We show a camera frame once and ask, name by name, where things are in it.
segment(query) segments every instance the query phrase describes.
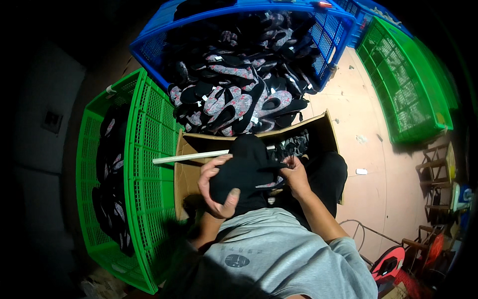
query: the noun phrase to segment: white wooden stick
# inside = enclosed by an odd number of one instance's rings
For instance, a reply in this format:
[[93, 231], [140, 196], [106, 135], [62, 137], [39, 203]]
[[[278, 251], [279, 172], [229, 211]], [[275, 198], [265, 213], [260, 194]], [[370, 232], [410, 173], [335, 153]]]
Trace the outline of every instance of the white wooden stick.
[[[271, 145], [271, 146], [267, 147], [268, 150], [271, 150], [271, 149], [274, 149], [274, 148], [275, 148], [274, 145]], [[163, 163], [169, 163], [169, 162], [178, 162], [178, 161], [193, 160], [193, 159], [200, 159], [200, 158], [217, 157], [217, 156], [220, 156], [220, 155], [225, 155], [227, 153], [229, 153], [229, 150], [213, 151], [213, 152], [205, 152], [205, 153], [197, 153], [197, 154], [157, 158], [157, 159], [153, 159], [152, 162], [153, 162], [153, 164], [163, 164]]]

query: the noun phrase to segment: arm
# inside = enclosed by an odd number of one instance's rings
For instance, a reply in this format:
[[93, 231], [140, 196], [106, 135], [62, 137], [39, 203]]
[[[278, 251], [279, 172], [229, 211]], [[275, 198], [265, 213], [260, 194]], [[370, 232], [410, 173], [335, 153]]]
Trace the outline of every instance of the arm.
[[283, 162], [291, 169], [283, 168], [281, 173], [287, 179], [292, 195], [299, 201], [312, 232], [321, 236], [326, 242], [340, 237], [348, 237], [320, 198], [310, 189], [305, 167], [300, 160], [295, 156], [290, 156]]
[[191, 244], [200, 252], [206, 252], [206, 250], [208, 250], [211, 244], [215, 241], [221, 224], [226, 219], [231, 218], [236, 211], [240, 195], [239, 189], [234, 188], [231, 190], [224, 205], [213, 201], [209, 194], [209, 180], [219, 172], [219, 168], [216, 166], [224, 164], [230, 158], [232, 158], [232, 155], [230, 154], [222, 155], [201, 167], [201, 177], [197, 181], [197, 185], [207, 204], [208, 211], [204, 212], [199, 220], [198, 237], [191, 240]]

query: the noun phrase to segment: black pants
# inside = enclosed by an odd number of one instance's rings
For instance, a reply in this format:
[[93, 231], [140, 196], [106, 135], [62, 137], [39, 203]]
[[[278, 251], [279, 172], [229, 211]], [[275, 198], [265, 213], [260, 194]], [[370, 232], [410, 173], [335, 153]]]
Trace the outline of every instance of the black pants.
[[[327, 210], [335, 218], [337, 203], [344, 191], [345, 181], [347, 180], [347, 164], [344, 158], [336, 152], [325, 152], [310, 159], [304, 166], [312, 192], [322, 200]], [[289, 191], [281, 192], [273, 205], [268, 205], [267, 201], [256, 203], [254, 207], [238, 205], [235, 216], [266, 207], [279, 207], [289, 211], [304, 227], [310, 230], [302, 207]]]

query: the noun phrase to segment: gray t-shirt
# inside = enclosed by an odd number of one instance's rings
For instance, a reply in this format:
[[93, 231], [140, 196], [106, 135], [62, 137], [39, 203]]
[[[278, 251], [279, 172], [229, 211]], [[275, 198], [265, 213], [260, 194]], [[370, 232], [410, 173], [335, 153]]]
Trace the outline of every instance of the gray t-shirt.
[[349, 237], [329, 245], [281, 208], [250, 211], [221, 225], [204, 256], [176, 250], [174, 275], [162, 298], [313, 299], [378, 296], [377, 286]]

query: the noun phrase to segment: cardboard box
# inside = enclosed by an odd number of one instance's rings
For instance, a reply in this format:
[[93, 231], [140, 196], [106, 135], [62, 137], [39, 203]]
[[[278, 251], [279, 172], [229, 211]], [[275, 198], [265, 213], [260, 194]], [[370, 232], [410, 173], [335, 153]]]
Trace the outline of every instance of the cardboard box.
[[[261, 138], [266, 146], [269, 146], [286, 140], [287, 138], [298, 136], [304, 129], [307, 129], [309, 132], [309, 151], [312, 153], [326, 151], [340, 153], [328, 110], [321, 115], [285, 129], [259, 133], [256, 134], [256, 136]], [[176, 155], [226, 150], [230, 148], [234, 139], [236, 138], [216, 137], [180, 131]], [[176, 218], [178, 220], [184, 220], [189, 217], [183, 208], [184, 199], [189, 195], [201, 194], [197, 187], [197, 180], [199, 179], [201, 166], [207, 161], [207, 159], [196, 159], [176, 162], [174, 164], [174, 205], [176, 207]], [[344, 204], [343, 196], [340, 199], [340, 204]]]

